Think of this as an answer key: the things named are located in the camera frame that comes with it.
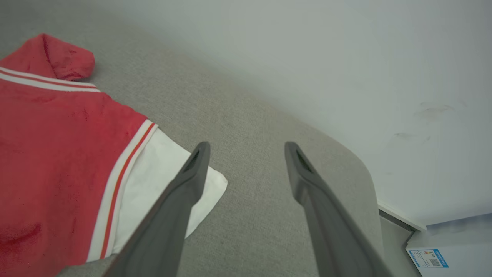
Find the clothing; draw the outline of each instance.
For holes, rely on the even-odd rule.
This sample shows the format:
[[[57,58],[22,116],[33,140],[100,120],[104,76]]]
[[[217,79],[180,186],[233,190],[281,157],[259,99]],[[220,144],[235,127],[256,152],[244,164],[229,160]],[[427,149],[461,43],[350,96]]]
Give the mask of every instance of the clothing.
[[[140,157],[149,142],[162,145],[164,134],[153,136],[156,124],[96,86],[72,81],[90,76],[93,67],[90,51],[45,34],[0,61],[0,276],[50,277],[111,255],[150,209],[120,211],[122,200],[123,207],[131,203],[127,183],[135,195],[157,176],[152,172],[177,173],[160,164],[172,161],[175,151]],[[150,179],[133,177],[142,171]],[[190,217],[194,228],[227,185],[215,171],[208,184],[209,175],[219,183],[210,185],[213,201]],[[138,196],[155,201],[167,185],[157,183],[154,178],[154,190]]]

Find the white stripe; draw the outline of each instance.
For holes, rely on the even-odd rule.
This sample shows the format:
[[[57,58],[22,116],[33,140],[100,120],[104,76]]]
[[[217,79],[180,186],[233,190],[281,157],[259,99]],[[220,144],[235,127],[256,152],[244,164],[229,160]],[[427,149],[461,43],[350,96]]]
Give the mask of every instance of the white stripe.
[[[33,80],[29,80],[29,79],[24,79],[21,77],[13,77],[13,76],[5,75],[2,73],[0,73],[0,79],[14,82],[17,84],[23,84],[23,85],[28,85],[28,86],[42,88],[42,89],[49,89],[49,90],[101,92],[96,88],[88,89],[88,88],[67,87],[67,86],[63,86],[63,85],[54,85],[54,84],[44,83],[41,81],[33,81]]]
[[[36,75],[36,74],[24,73],[24,72],[20,72],[20,71],[11,70],[11,69],[6,69],[6,68],[3,68],[3,67],[0,67],[0,70],[5,71],[7,73],[20,75],[20,76],[31,77],[31,78],[36,78],[36,79],[39,79],[39,80],[50,81],[50,82],[57,82],[57,83],[60,83],[61,85],[67,84],[67,85],[80,85],[80,86],[92,86],[92,87],[95,87],[95,85],[89,84],[89,83],[74,82],[74,81],[65,81],[65,80],[60,80],[60,79],[48,78],[48,77],[43,77],[43,76],[39,76],[39,75]]]
[[[89,248],[89,253],[87,256],[87,262],[98,260],[101,257],[102,246],[104,244],[104,236],[106,234],[106,225],[108,223],[109,210],[111,208],[111,201],[113,199],[114,190],[116,187],[116,182],[118,181],[118,177],[123,170],[123,166],[132,153],[132,151],[137,146],[138,142],[142,139],[147,129],[150,127],[152,122],[148,119],[144,121],[144,123],[140,126],[137,133],[131,139],[130,143],[126,146],[123,153],[121,153],[120,157],[116,161],[111,173],[109,174],[108,181],[106,183],[106,188],[104,189],[104,194],[102,196],[101,206],[99,207],[99,213],[97,214],[97,220],[94,226],[94,232],[92,234],[91,246]],[[111,255],[113,250],[113,244],[115,239],[116,226],[118,224],[118,215],[121,205],[121,197],[123,195],[124,187],[126,185],[126,180],[128,179],[128,174],[131,171],[133,164],[135,163],[135,159],[138,157],[142,149],[145,147],[145,144],[149,141],[153,132],[157,129],[157,125],[154,125],[145,140],[140,145],[139,149],[135,152],[126,171],[123,174],[122,182],[120,184],[120,189],[118,191],[115,209],[113,213],[113,221],[111,226],[111,233],[108,240],[108,246],[106,250],[105,257]]]

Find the floor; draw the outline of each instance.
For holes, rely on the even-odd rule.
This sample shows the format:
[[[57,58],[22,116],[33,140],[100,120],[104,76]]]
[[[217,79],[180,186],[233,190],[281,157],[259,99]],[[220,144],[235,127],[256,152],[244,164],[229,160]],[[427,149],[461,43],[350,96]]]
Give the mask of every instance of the floor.
[[[380,217],[383,235],[384,260],[395,277],[421,277],[419,271],[406,254],[406,241],[411,231]]]

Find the sticker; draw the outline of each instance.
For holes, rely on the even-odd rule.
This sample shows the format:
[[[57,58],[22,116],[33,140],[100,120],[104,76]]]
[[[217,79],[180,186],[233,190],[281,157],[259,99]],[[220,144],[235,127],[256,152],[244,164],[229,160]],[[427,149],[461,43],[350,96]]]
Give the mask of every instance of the sticker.
[[[408,252],[418,267],[449,267],[437,249],[409,250]]]

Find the red sleeve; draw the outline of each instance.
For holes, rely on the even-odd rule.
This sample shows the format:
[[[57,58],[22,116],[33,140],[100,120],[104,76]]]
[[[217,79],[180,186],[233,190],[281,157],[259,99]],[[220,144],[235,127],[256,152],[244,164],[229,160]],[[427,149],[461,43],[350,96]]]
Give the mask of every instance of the red sleeve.
[[[67,81],[89,77],[94,65],[91,51],[47,34],[29,39],[0,61],[3,68]]]

